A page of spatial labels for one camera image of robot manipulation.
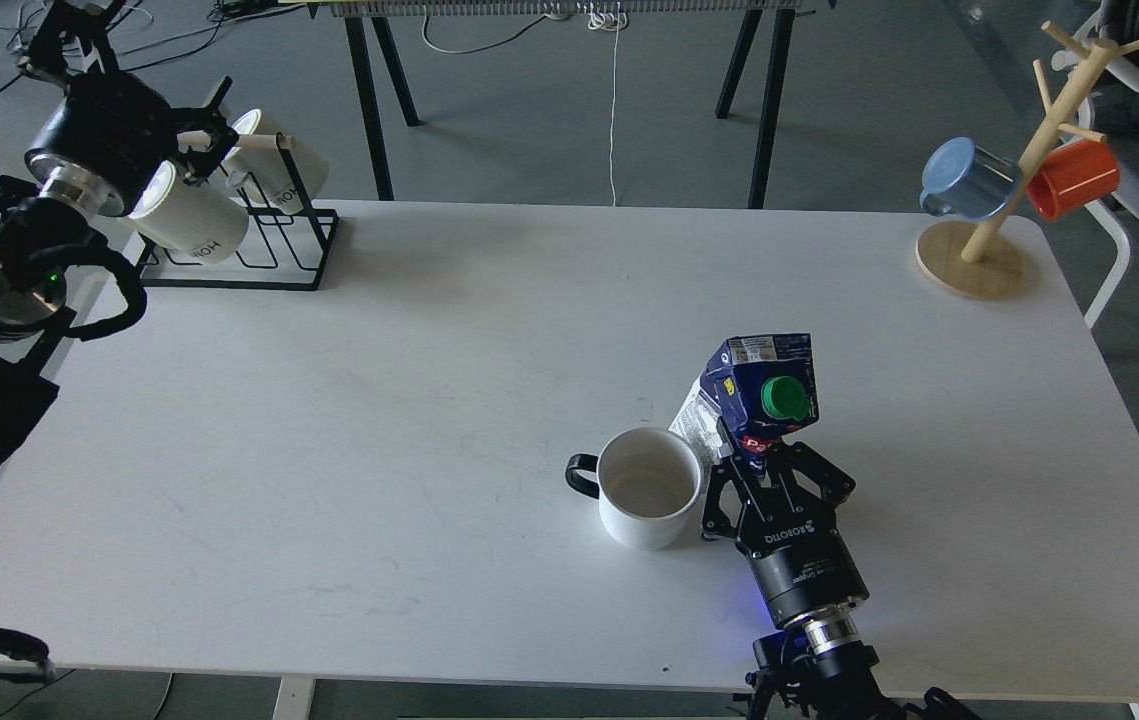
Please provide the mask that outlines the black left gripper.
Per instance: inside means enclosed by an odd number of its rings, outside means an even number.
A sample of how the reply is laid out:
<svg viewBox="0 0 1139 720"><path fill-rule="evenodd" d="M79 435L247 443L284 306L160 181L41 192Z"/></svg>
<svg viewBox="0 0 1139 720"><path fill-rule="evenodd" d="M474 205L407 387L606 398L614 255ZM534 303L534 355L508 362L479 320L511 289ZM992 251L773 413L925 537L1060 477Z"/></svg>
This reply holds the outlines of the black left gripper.
<svg viewBox="0 0 1139 720"><path fill-rule="evenodd" d="M39 181L62 165L84 169L108 188L99 214L126 216L163 159L173 155L186 186L204 185L221 167L240 140L222 111L232 85L223 76L202 105L171 106L122 69L71 77L60 106L26 152L26 167Z"/></svg>

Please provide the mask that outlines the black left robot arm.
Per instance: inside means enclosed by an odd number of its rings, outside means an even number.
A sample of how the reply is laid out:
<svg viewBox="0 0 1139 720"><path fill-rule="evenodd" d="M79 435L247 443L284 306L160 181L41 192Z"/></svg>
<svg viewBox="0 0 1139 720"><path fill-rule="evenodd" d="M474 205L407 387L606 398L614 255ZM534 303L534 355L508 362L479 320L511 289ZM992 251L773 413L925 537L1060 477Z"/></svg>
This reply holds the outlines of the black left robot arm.
<svg viewBox="0 0 1139 720"><path fill-rule="evenodd" d="M24 158L31 178L0 175L0 466L60 392L42 375L60 342L126 332L147 310L138 269L92 219L131 213L166 159L205 181L237 142L222 111L231 83L172 108L124 69L63 77Z"/></svg>

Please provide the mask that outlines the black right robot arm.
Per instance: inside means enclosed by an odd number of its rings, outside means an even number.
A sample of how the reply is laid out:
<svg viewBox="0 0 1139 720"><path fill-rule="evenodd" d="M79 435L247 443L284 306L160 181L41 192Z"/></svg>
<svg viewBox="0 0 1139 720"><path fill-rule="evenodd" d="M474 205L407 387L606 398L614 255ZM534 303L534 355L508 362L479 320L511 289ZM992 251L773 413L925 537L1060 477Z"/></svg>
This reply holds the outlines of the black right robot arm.
<svg viewBox="0 0 1139 720"><path fill-rule="evenodd" d="M916 705L880 693L877 653L852 617L869 589L837 525L854 480L801 442L775 442L753 468L724 420L716 433L723 445L708 473L700 535L741 553L775 625L753 643L747 715L762 719L779 698L806 719L972 719L939 687Z"/></svg>

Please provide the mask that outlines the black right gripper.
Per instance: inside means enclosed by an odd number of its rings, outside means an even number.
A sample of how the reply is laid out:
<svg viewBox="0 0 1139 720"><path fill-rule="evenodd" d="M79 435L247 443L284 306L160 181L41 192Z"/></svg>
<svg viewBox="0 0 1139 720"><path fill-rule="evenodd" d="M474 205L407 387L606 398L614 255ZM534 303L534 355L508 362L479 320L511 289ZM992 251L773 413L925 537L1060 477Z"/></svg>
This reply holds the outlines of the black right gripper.
<svg viewBox="0 0 1139 720"><path fill-rule="evenodd" d="M770 486L755 497L757 474L726 420L716 420L721 445L708 471L700 519L702 541L735 541L748 561L776 629L819 609L857 605L869 588L837 529L837 507L857 480L803 442L778 441L764 455ZM739 523L721 500L732 486Z"/></svg>

